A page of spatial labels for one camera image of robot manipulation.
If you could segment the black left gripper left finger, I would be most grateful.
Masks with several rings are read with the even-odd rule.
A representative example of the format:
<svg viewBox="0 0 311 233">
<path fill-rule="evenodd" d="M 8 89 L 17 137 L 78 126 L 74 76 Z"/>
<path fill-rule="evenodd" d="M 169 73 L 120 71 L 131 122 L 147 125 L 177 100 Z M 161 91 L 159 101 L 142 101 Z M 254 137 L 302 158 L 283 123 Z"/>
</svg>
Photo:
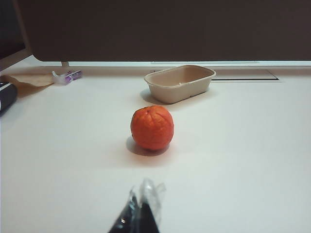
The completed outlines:
<svg viewBox="0 0 311 233">
<path fill-rule="evenodd" d="M 124 208 L 110 228 L 109 233 L 134 233 L 136 230 L 138 211 L 139 204 L 137 195 L 134 188 L 132 188 L 129 191 L 129 196 Z"/>
</svg>

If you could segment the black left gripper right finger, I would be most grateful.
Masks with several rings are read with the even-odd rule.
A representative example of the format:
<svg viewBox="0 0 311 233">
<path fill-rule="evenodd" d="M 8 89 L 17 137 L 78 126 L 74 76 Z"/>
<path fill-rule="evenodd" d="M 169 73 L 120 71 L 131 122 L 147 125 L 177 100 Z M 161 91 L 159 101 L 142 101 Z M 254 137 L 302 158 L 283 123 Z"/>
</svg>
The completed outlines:
<svg viewBox="0 0 311 233">
<path fill-rule="evenodd" d="M 151 179 L 145 178 L 140 186 L 140 233 L 159 233 L 162 203 L 166 187 L 164 183 L 156 185 Z"/>
</svg>

